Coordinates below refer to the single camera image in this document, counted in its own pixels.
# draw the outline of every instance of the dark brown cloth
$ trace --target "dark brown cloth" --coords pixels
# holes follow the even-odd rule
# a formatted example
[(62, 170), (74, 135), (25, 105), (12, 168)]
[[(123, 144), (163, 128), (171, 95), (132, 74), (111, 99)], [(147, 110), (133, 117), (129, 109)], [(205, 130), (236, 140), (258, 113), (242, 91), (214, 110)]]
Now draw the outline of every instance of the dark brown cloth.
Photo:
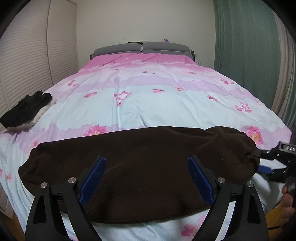
[(255, 148), (245, 133), (233, 128), (151, 127), (41, 143), (18, 172), (35, 195), (42, 182), (64, 183), (101, 155), (107, 169), (84, 205), (90, 221), (147, 222), (208, 207), (188, 172), (190, 156), (196, 155), (217, 177), (243, 184), (258, 168)]

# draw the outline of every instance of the stack of folded clothes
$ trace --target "stack of folded clothes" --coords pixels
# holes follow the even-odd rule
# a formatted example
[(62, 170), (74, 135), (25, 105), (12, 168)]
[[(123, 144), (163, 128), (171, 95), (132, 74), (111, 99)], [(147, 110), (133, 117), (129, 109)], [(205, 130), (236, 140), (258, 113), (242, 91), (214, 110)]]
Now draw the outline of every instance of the stack of folded clothes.
[(32, 96), (26, 95), (0, 118), (0, 122), (8, 131), (32, 128), (56, 101), (50, 93), (42, 91), (37, 91)]

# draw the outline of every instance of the blue gripper pad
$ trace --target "blue gripper pad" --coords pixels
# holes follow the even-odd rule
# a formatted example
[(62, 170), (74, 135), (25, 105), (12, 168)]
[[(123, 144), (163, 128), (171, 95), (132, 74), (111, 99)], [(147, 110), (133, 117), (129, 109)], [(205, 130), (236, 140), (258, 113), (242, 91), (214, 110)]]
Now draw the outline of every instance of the blue gripper pad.
[(260, 165), (257, 169), (257, 172), (264, 173), (264, 174), (271, 174), (273, 172), (273, 170), (270, 167)]
[(97, 162), (89, 176), (86, 178), (85, 182), (81, 186), (81, 193), (79, 202), (81, 205), (84, 205), (86, 202), (89, 202), (96, 191), (99, 182), (106, 170), (106, 161), (104, 157), (101, 157)]
[(211, 206), (215, 201), (212, 185), (192, 157), (188, 159), (187, 166), (188, 171), (202, 196), (202, 200)]

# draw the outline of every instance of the human hand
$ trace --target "human hand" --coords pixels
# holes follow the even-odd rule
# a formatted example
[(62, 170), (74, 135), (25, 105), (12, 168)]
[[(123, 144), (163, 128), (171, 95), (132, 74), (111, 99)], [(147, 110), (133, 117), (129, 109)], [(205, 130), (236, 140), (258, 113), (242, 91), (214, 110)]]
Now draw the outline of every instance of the human hand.
[(295, 208), (292, 207), (293, 197), (288, 193), (288, 187), (285, 185), (282, 189), (283, 196), (281, 198), (281, 216), (280, 216), (280, 225), (286, 224), (290, 217), (292, 217), (295, 213)]

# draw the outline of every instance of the bed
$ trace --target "bed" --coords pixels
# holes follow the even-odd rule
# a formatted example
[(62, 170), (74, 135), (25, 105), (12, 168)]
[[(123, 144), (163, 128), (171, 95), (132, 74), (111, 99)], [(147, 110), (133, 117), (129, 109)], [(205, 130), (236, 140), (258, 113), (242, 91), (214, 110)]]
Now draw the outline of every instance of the bed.
[[(31, 130), (0, 135), (0, 182), (23, 230), (34, 197), (17, 171), (42, 142), (162, 125), (233, 127), (263, 149), (289, 142), (291, 132), (276, 114), (233, 80), (197, 66), (185, 47), (147, 43), (97, 50), (78, 73), (47, 90), (57, 102)], [(261, 164), (282, 167), (276, 160)], [(280, 199), (283, 184), (258, 174), (252, 182), (269, 211)], [(233, 208), (230, 203), (217, 240), (224, 238)], [(191, 240), (207, 212), (164, 222), (93, 225), (103, 240)], [(76, 240), (67, 215), (62, 216), (70, 238)]]

